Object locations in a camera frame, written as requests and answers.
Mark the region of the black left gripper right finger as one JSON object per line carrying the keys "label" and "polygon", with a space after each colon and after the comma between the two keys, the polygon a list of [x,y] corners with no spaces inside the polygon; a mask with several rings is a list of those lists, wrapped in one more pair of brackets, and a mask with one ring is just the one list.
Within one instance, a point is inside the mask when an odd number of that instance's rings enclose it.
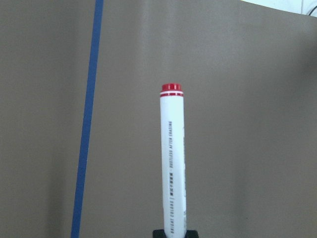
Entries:
{"label": "black left gripper right finger", "polygon": [[187,230],[185,238],[199,238],[199,233],[197,230]]}

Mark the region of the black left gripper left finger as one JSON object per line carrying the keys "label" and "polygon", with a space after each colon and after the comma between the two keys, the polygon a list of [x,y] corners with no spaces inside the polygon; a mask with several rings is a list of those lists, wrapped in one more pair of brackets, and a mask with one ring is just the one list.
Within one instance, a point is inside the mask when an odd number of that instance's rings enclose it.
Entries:
{"label": "black left gripper left finger", "polygon": [[153,230],[152,238],[165,238],[164,230]]}

